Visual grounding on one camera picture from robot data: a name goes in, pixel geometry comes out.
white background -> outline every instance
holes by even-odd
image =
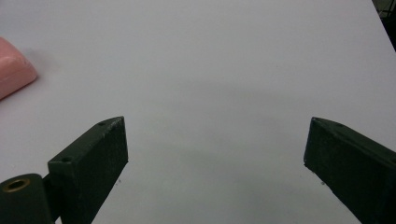
[[[369,0],[0,0],[39,79],[0,101],[0,180],[123,115],[93,223],[359,223],[304,168],[311,117],[396,146],[395,52]]]

